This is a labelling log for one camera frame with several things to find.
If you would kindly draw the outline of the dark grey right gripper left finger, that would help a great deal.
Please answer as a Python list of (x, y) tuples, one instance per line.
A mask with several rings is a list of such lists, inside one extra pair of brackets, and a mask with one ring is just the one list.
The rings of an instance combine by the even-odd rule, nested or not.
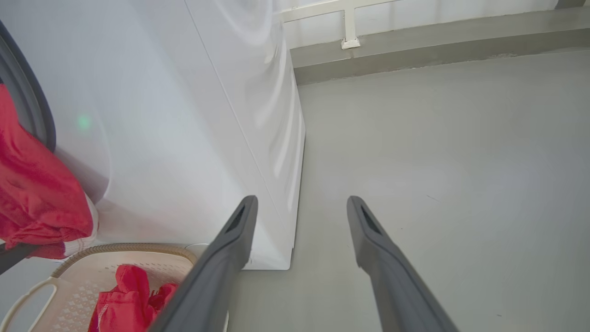
[(227, 223), (183, 280), (150, 332), (225, 332), (230, 293), (249, 262), (259, 200), (240, 201)]

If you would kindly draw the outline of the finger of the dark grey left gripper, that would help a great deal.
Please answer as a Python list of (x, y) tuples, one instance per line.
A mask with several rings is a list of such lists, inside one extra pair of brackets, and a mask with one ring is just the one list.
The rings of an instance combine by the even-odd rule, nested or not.
[(6, 273), (17, 263), (31, 256), (38, 249), (38, 245), (19, 243), (8, 249), (5, 243), (0, 245), (0, 274)]

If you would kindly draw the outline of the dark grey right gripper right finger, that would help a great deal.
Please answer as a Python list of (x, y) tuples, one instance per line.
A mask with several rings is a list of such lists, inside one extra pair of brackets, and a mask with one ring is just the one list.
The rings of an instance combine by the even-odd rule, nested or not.
[(350, 196), (348, 225), (358, 266), (369, 275), (384, 332), (455, 332), (457, 327), (392, 242), (366, 202)]

